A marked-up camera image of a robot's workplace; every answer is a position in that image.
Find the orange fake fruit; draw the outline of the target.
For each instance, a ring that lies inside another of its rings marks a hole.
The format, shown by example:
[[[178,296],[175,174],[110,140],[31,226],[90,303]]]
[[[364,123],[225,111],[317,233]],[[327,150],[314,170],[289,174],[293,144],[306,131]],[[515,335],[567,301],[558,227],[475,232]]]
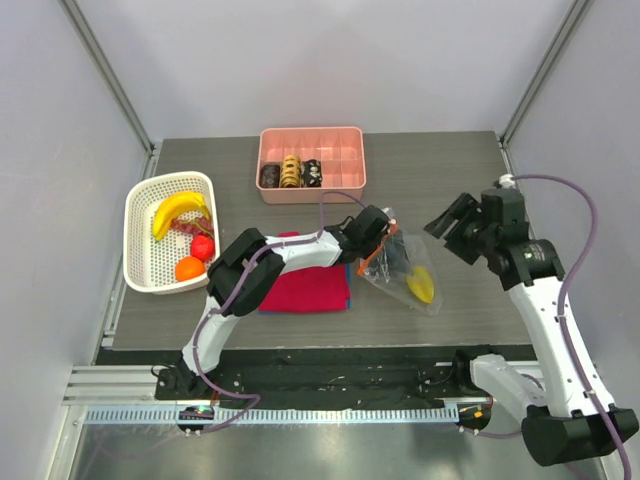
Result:
[[[177,281],[184,282],[203,275],[205,271],[203,261],[194,256],[187,256],[177,262],[174,274]]]

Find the yellow fake banana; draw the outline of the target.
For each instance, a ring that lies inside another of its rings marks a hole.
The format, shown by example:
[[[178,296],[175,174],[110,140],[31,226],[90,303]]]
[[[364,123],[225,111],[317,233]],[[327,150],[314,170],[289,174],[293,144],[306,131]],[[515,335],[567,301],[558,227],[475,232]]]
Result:
[[[152,224],[154,239],[161,241],[169,232],[172,220],[190,211],[198,211],[211,220],[205,198],[198,192],[182,191],[166,198],[155,212]]]

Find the purple fake grape bunch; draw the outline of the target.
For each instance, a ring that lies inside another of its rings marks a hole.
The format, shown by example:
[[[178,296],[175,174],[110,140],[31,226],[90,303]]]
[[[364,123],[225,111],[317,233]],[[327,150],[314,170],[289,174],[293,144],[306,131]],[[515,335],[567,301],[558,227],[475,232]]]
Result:
[[[204,216],[196,217],[191,220],[175,218],[171,222],[170,229],[191,236],[204,235],[209,238],[214,238],[212,223]]]

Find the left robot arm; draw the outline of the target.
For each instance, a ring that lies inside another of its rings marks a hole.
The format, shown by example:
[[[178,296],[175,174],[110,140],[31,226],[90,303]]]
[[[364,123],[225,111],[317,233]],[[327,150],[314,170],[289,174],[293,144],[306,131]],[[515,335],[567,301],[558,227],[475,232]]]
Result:
[[[176,367],[179,388],[193,399],[211,391],[211,371],[233,329],[258,309],[280,276],[366,260],[396,229],[388,209],[369,205],[310,234],[269,237],[245,230],[209,268],[204,310]]]

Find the clear zip top bag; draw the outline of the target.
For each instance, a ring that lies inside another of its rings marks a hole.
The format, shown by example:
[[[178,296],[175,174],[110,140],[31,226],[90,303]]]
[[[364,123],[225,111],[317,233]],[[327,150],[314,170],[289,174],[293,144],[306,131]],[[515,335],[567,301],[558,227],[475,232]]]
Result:
[[[377,249],[359,261],[357,274],[408,307],[437,315],[442,289],[424,239],[401,229],[390,207],[382,212],[389,218],[387,233]]]

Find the red fake fruit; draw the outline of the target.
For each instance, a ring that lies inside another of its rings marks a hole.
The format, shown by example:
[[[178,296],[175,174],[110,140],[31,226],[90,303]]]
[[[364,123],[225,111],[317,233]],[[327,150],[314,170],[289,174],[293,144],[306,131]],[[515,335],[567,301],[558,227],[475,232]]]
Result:
[[[215,254],[215,241],[208,235],[199,234],[193,237],[190,254],[203,263],[208,262]]]

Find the yellow fake star fruit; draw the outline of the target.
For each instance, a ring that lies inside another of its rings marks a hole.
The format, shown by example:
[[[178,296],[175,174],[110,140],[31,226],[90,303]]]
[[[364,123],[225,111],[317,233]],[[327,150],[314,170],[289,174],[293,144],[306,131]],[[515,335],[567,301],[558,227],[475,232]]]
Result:
[[[416,265],[406,277],[410,292],[422,303],[431,304],[435,298],[435,284],[429,272]]]

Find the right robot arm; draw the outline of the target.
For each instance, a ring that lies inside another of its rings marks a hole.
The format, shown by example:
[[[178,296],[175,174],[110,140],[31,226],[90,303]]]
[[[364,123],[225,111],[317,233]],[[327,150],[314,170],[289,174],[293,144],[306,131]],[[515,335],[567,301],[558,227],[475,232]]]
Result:
[[[497,399],[541,466],[619,451],[638,432],[637,416],[617,406],[594,368],[558,253],[550,241],[531,238],[520,191],[489,189],[479,199],[463,193],[424,229],[468,264],[486,259],[524,321],[544,382],[538,387],[502,356],[485,354],[452,369],[455,389]]]

